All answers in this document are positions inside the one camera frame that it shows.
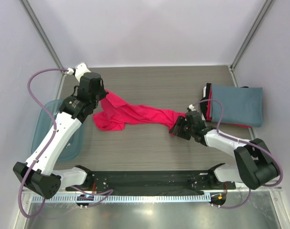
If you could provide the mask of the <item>pink t shirt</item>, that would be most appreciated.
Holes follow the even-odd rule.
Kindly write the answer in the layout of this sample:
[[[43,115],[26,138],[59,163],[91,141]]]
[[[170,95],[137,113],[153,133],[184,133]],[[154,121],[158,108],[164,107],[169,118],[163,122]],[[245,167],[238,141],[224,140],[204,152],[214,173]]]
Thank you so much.
[[[111,91],[100,101],[102,111],[93,115],[100,131],[122,131],[126,124],[161,124],[171,129],[185,113],[145,105],[129,104]]]

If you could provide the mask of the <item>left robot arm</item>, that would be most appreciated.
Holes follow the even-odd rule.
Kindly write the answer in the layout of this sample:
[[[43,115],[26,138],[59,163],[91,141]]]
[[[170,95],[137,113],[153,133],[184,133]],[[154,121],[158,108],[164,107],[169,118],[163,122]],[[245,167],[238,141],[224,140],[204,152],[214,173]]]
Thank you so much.
[[[87,72],[74,87],[74,94],[63,100],[52,127],[38,148],[26,160],[17,162],[13,172],[22,187],[45,199],[52,198],[58,190],[76,186],[89,190],[94,183],[93,172],[83,166],[54,170],[54,165],[73,134],[105,98],[103,80],[98,73]]]

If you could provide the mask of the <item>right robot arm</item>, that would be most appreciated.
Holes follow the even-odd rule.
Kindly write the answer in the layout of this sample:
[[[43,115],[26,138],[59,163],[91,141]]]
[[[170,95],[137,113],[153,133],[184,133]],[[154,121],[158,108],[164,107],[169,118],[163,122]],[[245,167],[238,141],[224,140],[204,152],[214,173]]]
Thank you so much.
[[[211,169],[212,174],[207,177],[211,188],[219,188],[224,182],[238,182],[255,190],[268,187],[273,179],[281,177],[280,166],[264,141],[237,138],[207,126],[197,111],[179,116],[169,133],[185,140],[193,138],[195,142],[216,148],[235,159],[235,165],[220,164]]]

